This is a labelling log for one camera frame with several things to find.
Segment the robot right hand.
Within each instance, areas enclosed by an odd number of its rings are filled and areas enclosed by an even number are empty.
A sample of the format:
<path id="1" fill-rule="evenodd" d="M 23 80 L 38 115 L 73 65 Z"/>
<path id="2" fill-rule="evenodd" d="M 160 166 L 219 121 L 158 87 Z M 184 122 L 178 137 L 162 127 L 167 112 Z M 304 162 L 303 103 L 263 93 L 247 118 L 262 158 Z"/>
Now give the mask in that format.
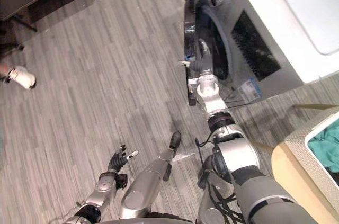
<path id="1" fill-rule="evenodd" d="M 198 40 L 199 48 L 202 48 L 202 57 L 194 61 L 180 60 L 179 64 L 185 68 L 190 68 L 200 74 L 213 75 L 213 57 L 207 43 L 203 39 Z"/>

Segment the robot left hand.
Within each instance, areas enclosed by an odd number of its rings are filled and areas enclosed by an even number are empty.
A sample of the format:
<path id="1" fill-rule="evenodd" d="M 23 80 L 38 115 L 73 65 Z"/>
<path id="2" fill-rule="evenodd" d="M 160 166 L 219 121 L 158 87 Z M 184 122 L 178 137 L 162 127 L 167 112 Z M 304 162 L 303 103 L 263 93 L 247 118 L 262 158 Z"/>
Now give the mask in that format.
<path id="1" fill-rule="evenodd" d="M 121 145 L 119 149 L 113 154 L 108 164 L 108 172 L 118 174 L 121 168 L 132 158 L 139 154 L 138 150 L 134 150 L 126 154 L 126 146 Z"/>

